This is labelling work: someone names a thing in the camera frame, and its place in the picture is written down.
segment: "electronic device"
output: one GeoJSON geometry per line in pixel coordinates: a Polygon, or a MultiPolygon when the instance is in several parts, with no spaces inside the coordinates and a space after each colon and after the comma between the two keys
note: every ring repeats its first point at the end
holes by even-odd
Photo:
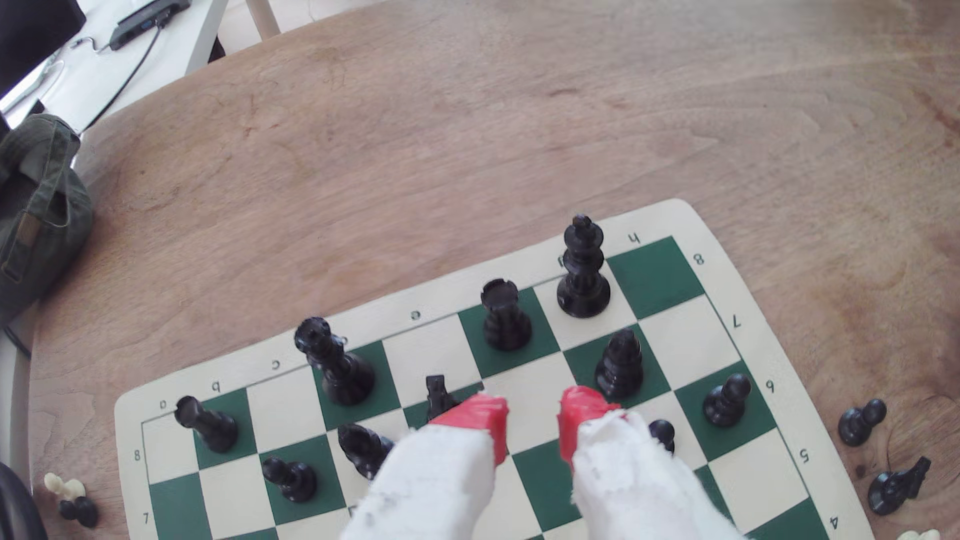
{"type": "MultiPolygon", "coordinates": [[[[0,0],[0,96],[84,26],[77,0],[0,0]]],[[[0,138],[7,133],[0,115],[0,138]]]]}
{"type": "Polygon", "coordinates": [[[154,28],[159,17],[170,18],[190,7],[191,0],[154,0],[117,23],[110,36],[110,49],[117,50],[154,28]]]}

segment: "bag strap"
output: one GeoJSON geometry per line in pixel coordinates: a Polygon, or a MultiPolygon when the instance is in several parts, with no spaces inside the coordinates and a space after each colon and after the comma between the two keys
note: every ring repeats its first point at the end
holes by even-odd
{"type": "Polygon", "coordinates": [[[44,143],[47,154],[43,173],[16,226],[10,252],[0,263],[0,270],[14,283],[23,280],[36,237],[57,188],[70,170],[70,161],[80,148],[80,138],[56,116],[33,114],[0,142],[0,184],[19,168],[31,150],[44,143]]]}

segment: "black chess piece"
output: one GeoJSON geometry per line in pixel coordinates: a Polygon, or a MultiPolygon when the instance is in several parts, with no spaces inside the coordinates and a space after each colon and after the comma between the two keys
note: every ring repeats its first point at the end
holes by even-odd
{"type": "Polygon", "coordinates": [[[530,317],[517,305],[519,293],[514,282],[493,280],[483,286],[480,303],[487,309],[483,337],[500,351],[515,351],[530,342],[533,326],[530,317]]]}
{"type": "Polygon", "coordinates": [[[446,391],[443,375],[426,376],[426,421],[429,422],[460,404],[446,391]]]}
{"type": "Polygon", "coordinates": [[[346,341],[330,332],[321,317],[310,317],[297,328],[294,344],[306,361],[324,372],[324,393],[333,403],[356,405],[373,391],[376,375],[370,363],[355,353],[345,353],[346,341]]]}
{"type": "Polygon", "coordinates": [[[629,328],[613,333],[593,377],[608,401],[626,398],[643,383],[640,341],[629,328]]]}
{"type": "Polygon", "coordinates": [[[344,424],[337,428],[337,440],[347,459],[357,472],[367,480],[373,480],[394,442],[373,430],[356,424],[344,424]]]}
{"type": "Polygon", "coordinates": [[[610,283],[600,274],[603,266],[603,231],[583,214],[573,217],[564,231],[564,267],[568,274],[557,285],[557,302],[567,314],[579,318],[599,314],[610,303],[610,283]]]}
{"type": "Polygon", "coordinates": [[[851,407],[840,417],[837,430],[840,440],[847,446],[860,446],[867,442],[874,426],[887,416],[887,405],[881,400],[870,400],[863,408],[851,407]]]}
{"type": "Polygon", "coordinates": [[[196,431],[204,446],[217,454],[237,442],[237,423],[225,412],[206,410],[193,396],[180,398],[174,418],[181,426],[196,431]]]}
{"type": "Polygon", "coordinates": [[[57,512],[61,518],[68,521],[77,520],[86,528],[97,527],[97,521],[100,519],[97,505],[89,497],[78,497],[74,501],[64,499],[57,505],[57,512]]]}
{"type": "Polygon", "coordinates": [[[676,449],[676,445],[674,445],[673,442],[675,434],[673,424],[670,424],[666,420],[654,420],[650,423],[650,436],[659,440],[663,447],[671,454],[673,454],[673,451],[676,449]]]}
{"type": "Polygon", "coordinates": [[[921,457],[909,471],[893,473],[887,471],[876,476],[867,490],[867,503],[874,513],[885,516],[894,512],[907,500],[916,499],[920,493],[920,484],[924,483],[926,472],[930,469],[930,460],[921,457]]]}
{"type": "Polygon", "coordinates": [[[270,456],[261,464],[263,478],[276,484],[280,493],[291,503],[309,501],[317,491],[317,474],[306,463],[287,463],[279,457],[270,456]]]}
{"type": "Polygon", "coordinates": [[[716,386],[704,398],[704,414],[714,426],[729,428],[743,417],[745,403],[750,395],[750,380],[742,373],[734,373],[723,386],[716,386]]]}

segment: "green square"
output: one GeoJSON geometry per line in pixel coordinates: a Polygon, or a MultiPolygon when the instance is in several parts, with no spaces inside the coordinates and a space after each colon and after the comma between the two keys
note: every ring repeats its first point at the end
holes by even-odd
{"type": "Polygon", "coordinates": [[[150,501],[158,538],[212,538],[200,474],[151,484],[150,501]]]}
{"type": "Polygon", "coordinates": [[[283,525],[347,506],[343,491],[340,489],[340,481],[337,480],[337,470],[333,467],[333,455],[330,454],[330,442],[326,435],[263,453],[260,455],[260,461],[272,455],[287,463],[294,461],[306,463],[317,475],[317,492],[304,503],[291,503],[283,497],[278,487],[263,480],[267,485],[270,508],[274,512],[274,523],[283,525]]]}
{"type": "Polygon", "coordinates": [[[560,441],[554,439],[514,455],[516,471],[523,482],[540,530],[550,530],[580,518],[570,500],[573,476],[560,459],[560,441]]]}
{"type": "Polygon", "coordinates": [[[754,376],[750,374],[743,360],[692,382],[675,393],[677,401],[684,409],[686,419],[690,422],[690,427],[700,441],[700,448],[704,450],[707,461],[712,461],[739,448],[777,426],[773,415],[770,414],[770,409],[767,408],[766,401],[760,395],[754,376]],[[704,415],[704,398],[711,388],[723,384],[727,377],[734,373],[742,373],[750,379],[752,389],[747,396],[747,410],[743,418],[733,426],[719,428],[711,424],[704,415]]]}
{"type": "Polygon", "coordinates": [[[807,499],[750,533],[754,540],[827,540],[820,515],[807,499]]]}
{"type": "Polygon", "coordinates": [[[717,486],[717,480],[713,477],[713,473],[710,471],[709,465],[704,465],[703,467],[697,469],[693,472],[697,475],[697,479],[700,480],[700,483],[704,486],[704,491],[707,492],[707,496],[710,497],[710,502],[716,507],[716,509],[723,515],[727,516],[727,519],[731,520],[730,509],[727,508],[727,502],[723,500],[723,494],[720,493],[720,488],[717,486]]]}
{"type": "MultiPolygon", "coordinates": [[[[660,369],[660,364],[657,362],[657,356],[654,355],[653,349],[647,343],[647,338],[640,330],[640,326],[632,325],[630,329],[640,340],[640,352],[643,357],[643,384],[640,385],[639,391],[633,396],[618,400],[623,408],[630,408],[670,391],[670,383],[666,381],[663,370],[660,369]]],[[[573,379],[577,381],[577,384],[589,386],[595,390],[600,389],[597,387],[593,373],[596,370],[597,362],[603,356],[604,349],[607,348],[607,343],[610,342],[611,335],[612,333],[609,333],[564,352],[566,364],[570,366],[570,373],[573,374],[573,379]]]]}
{"type": "Polygon", "coordinates": [[[231,540],[277,540],[275,528],[264,528],[257,532],[248,532],[240,536],[231,536],[231,540]]]}
{"type": "Polygon", "coordinates": [[[211,451],[201,442],[200,435],[193,432],[193,444],[197,448],[197,463],[201,469],[232,461],[239,457],[256,454],[256,441],[253,439],[253,421],[250,419],[250,404],[247,402],[247,389],[240,388],[223,396],[217,396],[204,402],[204,408],[225,412],[237,424],[237,442],[223,454],[211,451]]]}
{"type": "MultiPolygon", "coordinates": [[[[450,392],[450,395],[453,396],[453,398],[458,402],[462,402],[480,390],[483,390],[483,382],[475,382],[469,386],[464,386],[463,388],[453,390],[450,392]]],[[[426,402],[420,402],[404,408],[403,415],[407,417],[407,426],[410,426],[416,430],[426,426],[427,408],[429,407],[427,406],[426,402]]]]}
{"type": "Polygon", "coordinates": [[[637,319],[704,294],[673,236],[607,259],[637,319]]]}
{"type": "Polygon", "coordinates": [[[313,379],[317,383],[317,394],[320,396],[320,410],[324,414],[326,430],[335,430],[343,424],[359,422],[372,418],[378,414],[400,407],[400,399],[396,396],[394,376],[390,373],[390,364],[387,363],[387,354],[383,352],[383,343],[376,341],[351,351],[370,363],[376,373],[376,383],[367,399],[357,405],[338,405],[330,401],[324,392],[324,372],[311,369],[313,379]]]}
{"type": "Polygon", "coordinates": [[[460,312],[460,324],[464,327],[464,333],[467,335],[467,342],[470,345],[470,351],[473,352],[473,359],[480,371],[480,377],[486,378],[496,375],[560,350],[534,289],[521,290],[517,303],[520,309],[530,317],[530,322],[533,325],[533,337],[530,338],[530,343],[509,353],[497,351],[484,340],[483,322],[487,318],[487,310],[483,306],[474,306],[460,312]]]}

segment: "wood grain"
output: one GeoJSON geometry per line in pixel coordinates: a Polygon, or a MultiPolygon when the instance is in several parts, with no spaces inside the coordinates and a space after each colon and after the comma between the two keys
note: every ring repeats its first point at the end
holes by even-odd
{"type": "Polygon", "coordinates": [[[596,218],[681,197],[716,233],[878,538],[960,537],[960,7],[950,0],[395,0],[270,39],[89,131],[97,202],[30,388],[53,536],[127,533],[123,392],[596,218]],[[101,525],[56,517],[55,471],[101,525]]]}

